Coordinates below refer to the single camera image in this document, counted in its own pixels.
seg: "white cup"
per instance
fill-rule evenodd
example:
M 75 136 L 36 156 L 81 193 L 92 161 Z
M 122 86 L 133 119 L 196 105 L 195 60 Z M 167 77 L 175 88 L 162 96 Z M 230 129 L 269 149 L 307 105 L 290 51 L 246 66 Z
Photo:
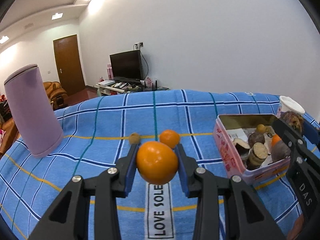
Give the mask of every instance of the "white cup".
M 277 111 L 277 117 L 279 118 L 282 113 L 287 111 L 293 111 L 297 114 L 304 115 L 306 111 L 304 111 L 303 107 L 300 106 L 296 101 L 292 98 L 280 96 L 280 103 Z

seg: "orange fruit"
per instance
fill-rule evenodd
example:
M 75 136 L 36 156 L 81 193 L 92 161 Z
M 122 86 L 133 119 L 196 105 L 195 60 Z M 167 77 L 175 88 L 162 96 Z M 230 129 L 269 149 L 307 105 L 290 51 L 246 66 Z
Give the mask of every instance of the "orange fruit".
M 175 176 L 178 170 L 178 157 L 167 145 L 149 141 L 140 146 L 136 164 L 145 181 L 150 184 L 163 185 Z
M 159 139 L 160 142 L 173 149 L 180 142 L 180 135 L 174 130 L 165 130 L 160 134 Z
M 279 135 L 275 134 L 272 138 L 271 146 L 273 147 L 278 141 L 281 141 L 281 138 Z

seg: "baseboard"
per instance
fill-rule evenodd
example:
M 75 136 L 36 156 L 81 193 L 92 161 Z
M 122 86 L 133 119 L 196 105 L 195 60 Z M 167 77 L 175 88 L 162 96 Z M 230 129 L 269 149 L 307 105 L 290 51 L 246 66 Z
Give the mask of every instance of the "baseboard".
M 91 89 L 94 89 L 96 91 L 98 90 L 98 88 L 95 88 L 95 87 L 92 87 L 92 86 L 88 86 L 88 85 L 86 85 L 85 88 L 91 88 Z

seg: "leather armchair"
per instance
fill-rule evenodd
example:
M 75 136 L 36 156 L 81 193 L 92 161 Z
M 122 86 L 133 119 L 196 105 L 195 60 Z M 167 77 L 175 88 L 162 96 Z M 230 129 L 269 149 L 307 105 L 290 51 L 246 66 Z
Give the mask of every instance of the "leather armchair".
M 0 146 L 0 159 L 2 156 L 9 150 L 12 144 L 17 140 L 19 136 L 19 132 L 17 126 L 13 120 L 10 118 L 7 122 L 5 122 L 0 128 L 5 131 L 1 146 Z
M 66 106 L 64 100 L 68 97 L 68 95 L 67 92 L 61 87 L 59 82 L 44 82 L 43 86 L 50 102 L 53 103 L 54 110 Z

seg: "door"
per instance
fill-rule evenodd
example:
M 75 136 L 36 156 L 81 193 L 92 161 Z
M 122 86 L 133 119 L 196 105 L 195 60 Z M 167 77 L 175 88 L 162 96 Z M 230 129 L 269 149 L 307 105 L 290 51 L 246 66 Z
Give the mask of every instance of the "door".
M 61 87 L 68 96 L 85 89 L 77 35 L 53 41 L 53 49 Z

